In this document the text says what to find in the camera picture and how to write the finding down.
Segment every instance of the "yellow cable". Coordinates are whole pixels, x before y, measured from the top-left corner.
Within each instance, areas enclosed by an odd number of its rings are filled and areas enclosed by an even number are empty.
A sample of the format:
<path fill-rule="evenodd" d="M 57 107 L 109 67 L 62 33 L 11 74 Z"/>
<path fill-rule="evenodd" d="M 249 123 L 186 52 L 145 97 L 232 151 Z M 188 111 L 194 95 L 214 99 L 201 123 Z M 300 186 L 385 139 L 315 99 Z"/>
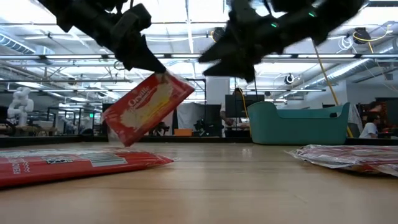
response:
<path fill-rule="evenodd" d="M 241 92 L 242 95 L 242 99 L 243 99 L 243 107 L 244 107 L 244 112 L 246 114 L 246 118 L 249 119 L 249 115 L 248 115 L 248 109 L 246 109 L 246 101 L 244 100 L 244 95 L 241 89 L 239 89 L 239 91 Z M 251 127 L 250 127 L 250 123 L 249 123 L 249 131 L 250 131 L 250 136 L 251 136 Z"/>
<path fill-rule="evenodd" d="M 315 49 L 315 53 L 317 54 L 318 62 L 319 62 L 319 65 L 321 66 L 321 70 L 322 70 L 323 76 L 325 77 L 325 81 L 326 81 L 326 83 L 327 83 L 328 86 L 329 86 L 330 92 L 331 92 L 331 94 L 333 95 L 333 99 L 335 99 L 336 105 L 339 105 L 338 100 L 337 100 L 337 96 L 336 96 L 336 94 L 335 94 L 335 91 L 333 90 L 333 87 L 331 87 L 331 83 L 329 82 L 328 76 L 326 75 L 326 71 L 325 71 L 325 68 L 323 67 L 321 58 L 319 57 L 319 53 L 318 53 L 317 46 L 315 45 L 315 43 L 314 43 L 313 40 L 312 40 L 312 44 L 313 44 L 313 48 Z M 353 137 L 354 137 L 354 136 L 353 136 L 353 133 L 351 132 L 351 130 L 350 130 L 350 128 L 349 128 L 348 126 L 347 126 L 347 133 L 348 133 L 348 136 L 349 136 L 350 138 L 353 138 Z"/>
<path fill-rule="evenodd" d="M 368 45 L 369 45 L 369 48 L 371 49 L 371 52 L 372 52 L 372 54 L 374 54 L 374 52 L 373 52 L 373 48 L 372 48 L 372 45 L 371 45 L 371 43 L 370 43 L 370 42 L 368 42 Z"/>
<path fill-rule="evenodd" d="M 377 41 L 377 40 L 381 40 L 381 39 L 385 38 L 386 35 L 388 34 L 389 29 L 390 29 L 390 26 L 387 26 L 386 33 L 385 33 L 383 36 L 378 37 L 378 38 L 376 38 L 376 39 L 367 40 L 367 39 L 362 39 L 362 38 L 356 37 L 355 34 L 357 34 L 357 32 L 354 32 L 354 33 L 353 33 L 353 37 L 354 37 L 355 39 L 357 39 L 357 40 L 360 40 L 360 41 L 366 41 L 366 42 Z"/>
<path fill-rule="evenodd" d="M 211 32 L 210 32 L 210 37 L 211 37 L 211 39 L 212 39 L 214 42 L 216 42 L 216 41 L 214 40 L 213 34 L 214 34 L 214 31 L 211 31 Z"/>

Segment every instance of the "security camera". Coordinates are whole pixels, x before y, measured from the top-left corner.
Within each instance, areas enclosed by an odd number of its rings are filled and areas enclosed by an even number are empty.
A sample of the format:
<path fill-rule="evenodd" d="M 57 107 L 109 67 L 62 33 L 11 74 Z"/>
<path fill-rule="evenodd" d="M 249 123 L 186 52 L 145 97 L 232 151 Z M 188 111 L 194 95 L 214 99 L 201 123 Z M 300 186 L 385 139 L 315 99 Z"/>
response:
<path fill-rule="evenodd" d="M 285 77 L 285 84 L 291 85 L 294 82 L 294 76 L 290 73 Z"/>

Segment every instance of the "pillar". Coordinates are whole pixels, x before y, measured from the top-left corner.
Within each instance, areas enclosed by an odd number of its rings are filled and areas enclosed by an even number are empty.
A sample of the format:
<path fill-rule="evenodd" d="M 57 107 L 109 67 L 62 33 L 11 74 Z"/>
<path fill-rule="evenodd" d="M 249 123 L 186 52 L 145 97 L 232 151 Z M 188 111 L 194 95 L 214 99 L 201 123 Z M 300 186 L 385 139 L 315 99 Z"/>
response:
<path fill-rule="evenodd" d="M 206 77 L 206 99 L 208 105 L 225 103 L 225 95 L 231 94 L 229 77 Z"/>

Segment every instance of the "person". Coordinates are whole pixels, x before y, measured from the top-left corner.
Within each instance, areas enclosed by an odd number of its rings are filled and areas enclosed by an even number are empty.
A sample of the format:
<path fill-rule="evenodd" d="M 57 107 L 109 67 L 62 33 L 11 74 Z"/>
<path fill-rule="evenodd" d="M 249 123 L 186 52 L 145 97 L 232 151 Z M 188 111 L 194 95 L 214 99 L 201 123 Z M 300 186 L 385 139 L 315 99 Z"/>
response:
<path fill-rule="evenodd" d="M 242 89 L 239 87 L 235 88 L 233 95 L 242 95 Z M 247 124 L 242 123 L 241 118 L 227 118 L 225 113 L 225 103 L 221 104 L 220 118 L 225 122 L 226 127 L 233 127 L 235 125 L 242 127 L 247 126 Z"/>
<path fill-rule="evenodd" d="M 367 123 L 359 136 L 359 138 L 377 138 L 377 125 L 380 124 L 380 116 L 376 114 L 369 114 Z"/>
<path fill-rule="evenodd" d="M 365 112 L 362 117 L 363 124 L 368 122 L 368 116 L 379 116 L 380 124 L 377 126 L 377 130 L 381 132 L 384 128 L 386 128 L 386 120 L 383 120 L 381 117 L 382 112 L 382 104 L 380 102 L 373 101 L 369 104 L 369 111 Z"/>

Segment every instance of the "orange box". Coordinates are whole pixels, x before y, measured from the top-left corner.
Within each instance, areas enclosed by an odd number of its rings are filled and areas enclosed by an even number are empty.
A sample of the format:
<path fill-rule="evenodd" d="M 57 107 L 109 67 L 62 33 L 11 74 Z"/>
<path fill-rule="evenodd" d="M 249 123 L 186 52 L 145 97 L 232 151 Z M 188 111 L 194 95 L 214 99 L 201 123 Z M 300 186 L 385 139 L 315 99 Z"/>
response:
<path fill-rule="evenodd" d="M 194 91 L 180 76 L 154 73 L 103 114 L 125 146 L 131 146 L 171 113 Z"/>
<path fill-rule="evenodd" d="M 192 136 L 192 129 L 174 129 L 175 136 Z"/>

